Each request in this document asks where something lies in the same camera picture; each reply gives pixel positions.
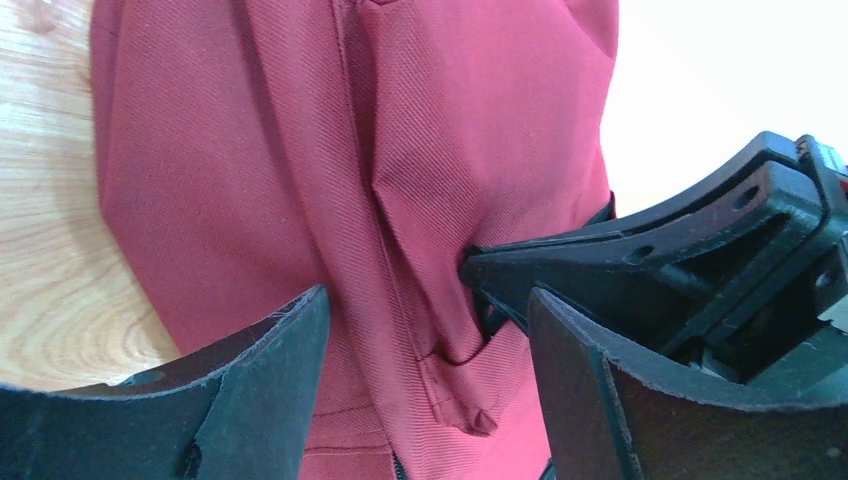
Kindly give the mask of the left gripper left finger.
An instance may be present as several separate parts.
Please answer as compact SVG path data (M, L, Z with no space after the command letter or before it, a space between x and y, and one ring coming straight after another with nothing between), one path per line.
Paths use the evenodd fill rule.
M5 479L295 479L331 315L313 287L265 319L110 386L1 388Z

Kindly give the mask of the red backpack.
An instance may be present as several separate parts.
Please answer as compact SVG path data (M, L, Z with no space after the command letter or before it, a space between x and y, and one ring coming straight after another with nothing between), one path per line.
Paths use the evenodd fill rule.
M525 335L465 249L611 204L615 1L97 1L99 204L191 352L308 287L332 326L305 479L540 479Z

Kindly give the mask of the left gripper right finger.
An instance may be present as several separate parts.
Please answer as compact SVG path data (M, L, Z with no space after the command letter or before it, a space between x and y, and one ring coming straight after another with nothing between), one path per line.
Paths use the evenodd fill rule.
M843 479L847 404L678 364L536 288L529 340L561 479Z

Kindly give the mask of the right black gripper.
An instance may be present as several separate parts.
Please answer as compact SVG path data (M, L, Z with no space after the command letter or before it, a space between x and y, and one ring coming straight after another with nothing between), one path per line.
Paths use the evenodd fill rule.
M847 361L847 171L811 135L755 136L705 179L644 211L471 250L460 269L485 333L527 329L540 288L606 327L738 383L783 368L815 382Z

